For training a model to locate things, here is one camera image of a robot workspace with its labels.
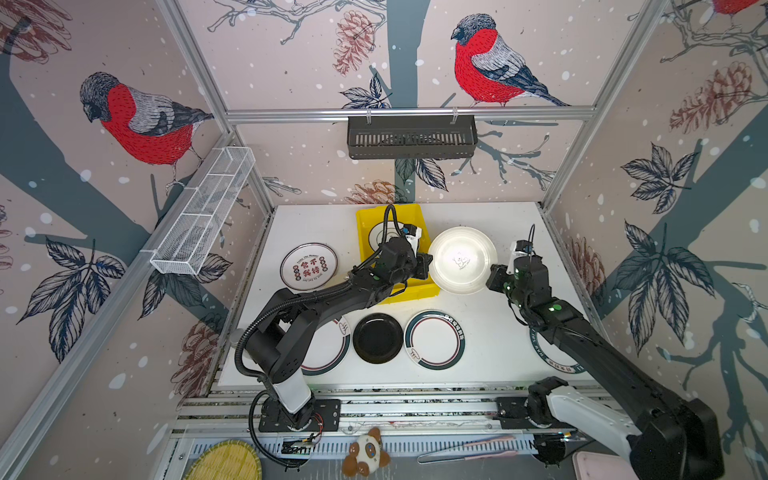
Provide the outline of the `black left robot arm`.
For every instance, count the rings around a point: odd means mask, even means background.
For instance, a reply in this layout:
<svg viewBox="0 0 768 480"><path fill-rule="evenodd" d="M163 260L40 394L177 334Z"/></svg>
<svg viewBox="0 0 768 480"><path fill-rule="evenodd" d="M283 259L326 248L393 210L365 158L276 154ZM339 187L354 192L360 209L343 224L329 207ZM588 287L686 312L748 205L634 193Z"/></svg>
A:
<svg viewBox="0 0 768 480"><path fill-rule="evenodd" d="M401 228L392 204L386 206L382 224L382 243L344 282L308 293L287 288L275 292L235 346L237 371L263 384L291 429L305 428L315 414L315 397L301 371L315 332L404 293L412 279L428 278L432 256L418 251L417 227Z"/></svg>

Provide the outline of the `large cream plate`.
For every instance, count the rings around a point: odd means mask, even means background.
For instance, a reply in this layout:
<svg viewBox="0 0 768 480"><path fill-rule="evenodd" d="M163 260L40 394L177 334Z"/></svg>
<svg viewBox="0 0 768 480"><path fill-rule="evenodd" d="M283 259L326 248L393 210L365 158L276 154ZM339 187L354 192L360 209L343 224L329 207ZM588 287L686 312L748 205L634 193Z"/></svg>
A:
<svg viewBox="0 0 768 480"><path fill-rule="evenodd" d="M491 239L480 230L457 226L441 232L431 243L429 275L443 291L471 295L486 288L491 266L498 260Z"/></svg>

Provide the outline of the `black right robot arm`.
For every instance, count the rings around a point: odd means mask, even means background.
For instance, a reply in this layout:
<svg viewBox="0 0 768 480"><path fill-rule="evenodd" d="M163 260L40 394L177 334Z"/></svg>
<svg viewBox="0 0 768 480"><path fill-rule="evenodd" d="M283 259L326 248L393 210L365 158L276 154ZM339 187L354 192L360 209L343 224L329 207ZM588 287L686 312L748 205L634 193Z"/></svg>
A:
<svg viewBox="0 0 768 480"><path fill-rule="evenodd" d="M503 294L519 323L574 359L621 407L615 411L551 376L529 387L528 421L580 430L627 461L640 479L721 478L725 465L713 410L656 382L575 307L553 296L531 238L517 241L511 261L491 266L487 288Z"/></svg>

